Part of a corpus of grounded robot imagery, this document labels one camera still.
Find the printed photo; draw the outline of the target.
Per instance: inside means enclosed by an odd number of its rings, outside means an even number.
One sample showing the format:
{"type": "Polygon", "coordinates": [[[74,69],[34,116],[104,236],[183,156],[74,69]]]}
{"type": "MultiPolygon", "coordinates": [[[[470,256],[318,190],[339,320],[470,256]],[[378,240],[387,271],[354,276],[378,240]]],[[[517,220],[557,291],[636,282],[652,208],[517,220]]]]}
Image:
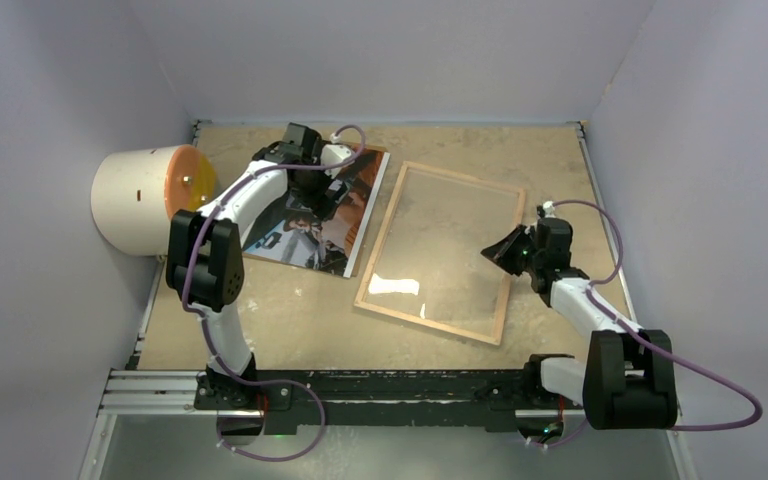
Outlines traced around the printed photo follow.
{"type": "Polygon", "coordinates": [[[322,220],[290,193],[273,202],[250,228],[247,257],[349,278],[380,191],[390,153],[369,147],[332,183],[339,203],[322,220]]]}

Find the wooden picture frame with glass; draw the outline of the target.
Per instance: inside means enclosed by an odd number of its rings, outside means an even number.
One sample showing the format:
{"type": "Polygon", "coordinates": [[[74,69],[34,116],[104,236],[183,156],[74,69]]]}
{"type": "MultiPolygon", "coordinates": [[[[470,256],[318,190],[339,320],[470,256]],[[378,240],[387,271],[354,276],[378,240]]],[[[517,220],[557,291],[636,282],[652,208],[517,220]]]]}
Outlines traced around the wooden picture frame with glass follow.
{"type": "Polygon", "coordinates": [[[500,345],[511,277],[481,252],[522,222],[525,206],[521,187],[404,163],[355,306],[500,345]]]}

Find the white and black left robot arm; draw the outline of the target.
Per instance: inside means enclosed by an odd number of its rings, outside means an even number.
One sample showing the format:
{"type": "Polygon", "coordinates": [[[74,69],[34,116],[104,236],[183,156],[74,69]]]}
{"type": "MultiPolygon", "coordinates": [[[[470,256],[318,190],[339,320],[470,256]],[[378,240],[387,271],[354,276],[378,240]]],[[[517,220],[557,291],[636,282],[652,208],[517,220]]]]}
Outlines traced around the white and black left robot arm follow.
{"type": "Polygon", "coordinates": [[[166,283],[183,309],[196,316],[209,353],[205,375],[221,380],[219,395],[232,408],[252,405],[262,384],[237,308],[246,233],[285,194],[317,220],[334,216],[348,193],[335,187],[335,180],[366,148],[364,142],[356,147],[343,142],[343,131],[324,139],[310,127],[289,124],[216,199],[196,211],[180,210],[170,221],[166,283]]]}

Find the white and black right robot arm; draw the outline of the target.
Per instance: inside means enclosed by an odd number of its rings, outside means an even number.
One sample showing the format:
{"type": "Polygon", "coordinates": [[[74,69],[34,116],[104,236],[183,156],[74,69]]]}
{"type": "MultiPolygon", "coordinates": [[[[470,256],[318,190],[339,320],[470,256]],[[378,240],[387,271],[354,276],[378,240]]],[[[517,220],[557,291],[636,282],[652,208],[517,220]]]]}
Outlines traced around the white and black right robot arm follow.
{"type": "Polygon", "coordinates": [[[646,330],[607,303],[572,264],[573,228],[559,218],[519,225],[482,256],[513,276],[526,274],[544,304],[589,340],[584,362],[534,354],[521,381],[524,399],[544,407],[558,396],[580,405],[597,430],[669,429],[678,402],[672,363],[647,349],[671,349],[669,336],[646,330]]]}

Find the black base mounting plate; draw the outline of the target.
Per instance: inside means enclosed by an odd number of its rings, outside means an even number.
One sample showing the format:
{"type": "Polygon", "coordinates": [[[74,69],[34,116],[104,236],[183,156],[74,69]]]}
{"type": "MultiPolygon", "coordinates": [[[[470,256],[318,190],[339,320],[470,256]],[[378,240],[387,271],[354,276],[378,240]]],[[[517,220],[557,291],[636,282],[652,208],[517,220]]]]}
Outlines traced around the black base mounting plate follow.
{"type": "Polygon", "coordinates": [[[252,414],[268,435],[300,426],[479,427],[538,435],[582,407],[528,392],[525,368],[496,370],[257,370],[261,386],[197,378],[194,407],[252,414]]]}

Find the white cylinder with orange lid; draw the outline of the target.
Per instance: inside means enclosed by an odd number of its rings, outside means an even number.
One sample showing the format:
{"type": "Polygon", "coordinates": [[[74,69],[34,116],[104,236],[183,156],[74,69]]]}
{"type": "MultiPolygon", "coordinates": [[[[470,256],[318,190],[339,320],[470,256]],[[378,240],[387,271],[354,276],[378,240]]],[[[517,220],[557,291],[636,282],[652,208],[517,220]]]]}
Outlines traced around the white cylinder with orange lid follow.
{"type": "Polygon", "coordinates": [[[217,174],[192,145],[132,150],[108,155],[91,188],[91,213],[101,235],[132,256],[167,252],[170,222],[214,197],[217,174]]]}

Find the aluminium extrusion rail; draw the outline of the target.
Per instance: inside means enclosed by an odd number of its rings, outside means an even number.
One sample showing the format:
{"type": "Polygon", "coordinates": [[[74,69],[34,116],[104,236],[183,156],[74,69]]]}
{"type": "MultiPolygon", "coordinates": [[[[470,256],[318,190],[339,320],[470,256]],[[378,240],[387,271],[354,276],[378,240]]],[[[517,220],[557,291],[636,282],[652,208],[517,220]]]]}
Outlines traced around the aluminium extrusion rail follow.
{"type": "MultiPolygon", "coordinates": [[[[194,407],[196,378],[203,371],[116,371],[105,387],[102,407],[121,414],[218,415],[194,407]]],[[[252,418],[252,414],[230,416],[252,418]]]]}

